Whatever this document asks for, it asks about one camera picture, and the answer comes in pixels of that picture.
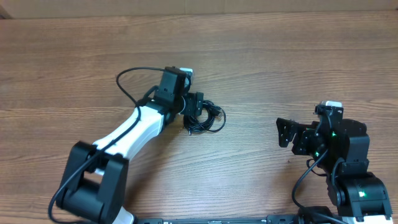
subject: wood grain surface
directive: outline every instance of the wood grain surface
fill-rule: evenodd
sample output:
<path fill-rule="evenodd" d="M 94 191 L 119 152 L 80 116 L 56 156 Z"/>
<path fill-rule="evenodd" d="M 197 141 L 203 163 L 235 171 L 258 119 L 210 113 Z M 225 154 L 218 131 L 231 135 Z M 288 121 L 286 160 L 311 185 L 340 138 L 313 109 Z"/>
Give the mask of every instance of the wood grain surface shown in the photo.
<path fill-rule="evenodd" d="M 308 157 L 278 146 L 275 121 L 309 123 L 327 99 L 367 124 L 369 170 L 398 209 L 397 11 L 2 20 L 0 54 L 0 223 L 50 223 L 71 147 L 134 109 L 114 79 L 136 66 L 194 68 L 191 90 L 227 113 L 219 133 L 189 136 L 179 117 L 144 146 L 127 180 L 125 206 L 137 216 L 295 213 L 290 193 Z M 121 83 L 139 98 L 160 77 Z M 333 208 L 315 175 L 298 200 Z"/>

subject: black cable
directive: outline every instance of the black cable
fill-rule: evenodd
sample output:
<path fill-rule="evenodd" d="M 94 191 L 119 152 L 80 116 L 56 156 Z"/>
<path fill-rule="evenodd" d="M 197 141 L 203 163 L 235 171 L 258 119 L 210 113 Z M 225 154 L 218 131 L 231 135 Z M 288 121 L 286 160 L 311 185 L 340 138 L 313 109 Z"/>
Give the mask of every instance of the black cable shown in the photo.
<path fill-rule="evenodd" d="M 333 166 L 333 170 L 332 170 L 332 172 L 331 172 L 331 177 L 330 177 L 330 179 L 331 179 L 331 184 L 333 185 L 333 186 L 336 186 L 335 185 L 335 179 L 336 179 L 336 170 L 337 170 L 337 167 L 338 167 L 338 164 L 340 164 L 340 163 L 342 163 L 342 162 L 344 162 L 345 160 L 343 159 L 343 158 L 338 158 L 337 159 L 337 161 L 335 162 L 335 165 Z"/>
<path fill-rule="evenodd" d="M 310 162 L 311 162 L 312 160 L 314 160 L 314 159 L 309 159 L 309 160 L 307 160 L 307 167 L 308 167 L 308 168 L 310 168 Z M 319 176 L 319 177 L 326 177 L 326 176 L 327 176 L 327 174 L 318 174 L 318 173 L 315 172 L 313 169 L 311 170 L 311 172 L 313 172 L 314 174 L 316 174 L 316 175 Z"/>
<path fill-rule="evenodd" d="M 328 121 L 329 121 L 329 128 L 331 129 L 331 121 L 330 121 L 330 116 L 328 116 L 327 114 L 326 114 L 326 116 L 328 117 Z"/>
<path fill-rule="evenodd" d="M 216 132 L 220 131 L 221 129 L 223 129 L 223 127 L 225 126 L 226 114 L 225 114 L 225 111 L 221 107 L 215 105 L 210 100 L 203 100 L 203 108 L 208 113 L 208 117 L 207 117 L 206 121 L 204 121 L 204 122 L 199 122 L 197 120 L 197 118 L 194 116 L 184 115 L 184 118 L 183 118 L 184 128 L 186 130 L 188 130 L 190 135 L 192 132 L 203 133 L 205 131 L 209 131 L 212 133 L 216 133 Z M 212 127 L 214 120 L 216 119 L 216 116 L 221 117 L 220 116 L 221 113 L 223 114 L 222 116 L 224 117 L 223 125 L 221 125 L 221 127 L 219 127 L 218 129 L 211 130 L 210 128 Z"/>
<path fill-rule="evenodd" d="M 322 120 L 323 120 L 323 117 L 321 116 L 321 118 L 319 120 L 319 123 L 318 123 L 318 126 L 317 126 L 317 128 L 315 128 L 315 132 L 314 132 L 315 135 L 318 133 L 318 130 L 319 130 L 321 124 L 322 124 Z"/>
<path fill-rule="evenodd" d="M 161 71 L 164 72 L 165 70 L 162 68 L 152 68 L 152 67 L 136 67 L 136 68 L 129 68 L 126 69 L 124 71 L 122 71 L 121 73 L 119 73 L 119 75 L 117 75 L 116 77 L 116 84 L 118 85 L 118 87 L 120 88 L 120 90 L 128 97 L 130 98 L 130 100 L 135 104 L 137 110 L 138 110 L 138 115 L 137 115 L 137 119 L 135 120 L 135 122 L 129 127 L 127 128 L 122 134 L 120 134 L 117 138 L 113 139 L 109 144 L 107 144 L 104 148 L 102 148 L 101 150 L 99 150 L 98 152 L 96 152 L 94 154 L 94 156 L 90 157 L 89 159 L 86 160 L 86 162 L 84 162 L 79 168 L 77 168 L 77 170 L 63 183 L 63 185 L 56 191 L 56 193 L 54 194 L 54 196 L 51 198 L 50 204 L 49 204 L 49 209 L 48 209 L 48 214 L 49 214 L 49 218 L 51 221 L 53 221 L 54 223 L 59 223 L 59 224 L 72 224 L 72 223 L 78 223 L 78 224 L 89 224 L 92 222 L 85 222 L 85 221 L 72 221 L 72 222 L 63 222 L 63 221 L 58 221 L 56 220 L 53 215 L 52 215 L 52 207 L 57 199 L 57 197 L 59 196 L 59 194 L 61 193 L 61 191 L 63 189 L 66 188 L 66 186 L 69 184 L 69 182 L 76 177 L 76 175 L 78 175 L 79 173 L 81 173 L 82 171 L 84 171 L 85 169 L 87 169 L 87 167 L 89 167 L 90 165 L 92 165 L 92 163 L 95 161 L 95 159 L 97 159 L 99 156 L 101 156 L 102 154 L 104 154 L 105 150 L 107 150 L 108 148 L 110 148 L 113 144 L 117 143 L 121 138 L 123 138 L 123 136 L 125 136 L 128 132 L 130 132 L 139 122 L 140 118 L 141 118 L 141 110 L 138 106 L 138 102 L 120 85 L 119 83 L 119 78 L 121 75 L 125 74 L 126 72 L 130 72 L 133 70 L 156 70 L 156 71 Z"/>
<path fill-rule="evenodd" d="M 293 200 L 294 204 L 296 204 L 299 208 L 301 208 L 301 209 L 303 209 L 303 210 L 305 210 L 305 211 L 307 211 L 307 212 L 309 212 L 309 213 L 311 213 L 311 214 L 313 214 L 313 215 L 317 215 L 317 216 L 319 216 L 319 217 L 326 218 L 327 220 L 333 221 L 333 222 L 335 222 L 335 223 L 348 224 L 348 223 L 346 223 L 346 222 L 343 222 L 343 221 L 340 221 L 340 220 L 338 220 L 338 219 L 329 217 L 329 216 L 327 216 L 327 215 L 324 215 L 324 214 L 321 214 L 321 213 L 317 213 L 317 212 L 313 212 L 313 211 L 311 211 L 310 209 L 308 209 L 308 208 L 304 207 L 303 205 L 301 205 L 301 204 L 296 200 L 296 198 L 295 198 L 295 193 L 296 193 L 296 191 L 297 191 L 297 188 L 299 187 L 299 185 L 301 184 L 301 182 L 303 181 L 303 179 L 308 175 L 308 173 L 309 173 L 316 165 L 318 165 L 318 164 L 323 160 L 323 158 L 326 157 L 327 154 L 328 154 L 328 149 L 327 149 L 327 150 L 319 157 L 319 159 L 318 159 L 317 161 L 315 161 L 315 162 L 311 165 L 311 167 L 308 168 L 308 169 L 304 172 L 304 174 L 298 179 L 298 181 L 296 182 L 296 184 L 294 185 L 293 190 L 292 190 L 292 200 Z"/>

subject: black plastic housing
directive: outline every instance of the black plastic housing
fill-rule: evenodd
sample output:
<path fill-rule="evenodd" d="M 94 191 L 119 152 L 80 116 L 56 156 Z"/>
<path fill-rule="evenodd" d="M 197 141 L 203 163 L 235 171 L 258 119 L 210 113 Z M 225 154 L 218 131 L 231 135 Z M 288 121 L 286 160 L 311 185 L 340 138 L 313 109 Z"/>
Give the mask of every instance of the black plastic housing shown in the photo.
<path fill-rule="evenodd" d="M 344 176 L 338 178 L 338 188 L 345 202 L 337 206 L 339 216 L 357 217 L 365 215 L 385 215 L 391 217 L 392 208 L 387 189 L 383 182 L 368 172 L 365 176 Z"/>
<path fill-rule="evenodd" d="M 175 67 L 165 67 L 160 81 L 159 90 L 155 92 L 154 100 L 165 106 L 173 107 L 176 97 L 184 94 L 184 84 L 187 74 Z"/>
<path fill-rule="evenodd" d="M 76 143 L 70 151 L 61 185 L 95 153 L 98 153 L 96 146 Z M 61 192 L 56 201 L 57 206 L 96 223 L 112 223 L 124 203 L 128 166 L 129 161 L 120 154 L 100 156 L 86 171 L 104 169 L 101 183 L 85 179 L 85 171 L 81 172 Z"/>

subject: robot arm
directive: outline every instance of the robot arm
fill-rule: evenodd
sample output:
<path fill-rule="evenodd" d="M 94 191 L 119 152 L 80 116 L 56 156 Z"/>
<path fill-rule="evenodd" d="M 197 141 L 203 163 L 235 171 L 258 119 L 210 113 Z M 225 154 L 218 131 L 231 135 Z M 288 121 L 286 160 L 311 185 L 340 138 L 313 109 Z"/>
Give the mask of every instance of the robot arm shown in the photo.
<path fill-rule="evenodd" d="M 380 179 L 368 172 L 370 138 L 366 125 L 343 119 L 343 111 L 340 102 L 322 101 L 315 107 L 320 122 L 299 124 L 278 118 L 279 146 L 287 147 L 293 142 L 295 155 L 312 156 L 317 166 L 325 171 L 328 196 L 344 222 L 392 223 L 387 189 Z M 298 218 L 306 223 L 326 223 L 325 217 L 332 216 L 327 207 L 298 206 Z"/>
<path fill-rule="evenodd" d="M 192 69 L 166 67 L 160 85 L 151 88 L 138 101 L 141 118 L 128 133 L 125 132 L 138 118 L 137 108 L 130 118 L 105 138 L 94 144 L 76 143 L 71 149 L 61 181 L 61 186 L 66 187 L 60 188 L 55 197 L 57 206 L 94 223 L 131 224 L 133 215 L 122 208 L 129 161 L 145 143 L 173 122 L 177 114 L 201 114 L 203 93 L 188 93 L 192 78 Z M 120 136 L 116 143 L 108 146 Z M 108 148 L 103 152 L 101 149 L 106 146 Z M 89 166 L 83 170 L 89 160 Z M 84 178 L 85 172 L 102 175 L 101 183 Z"/>

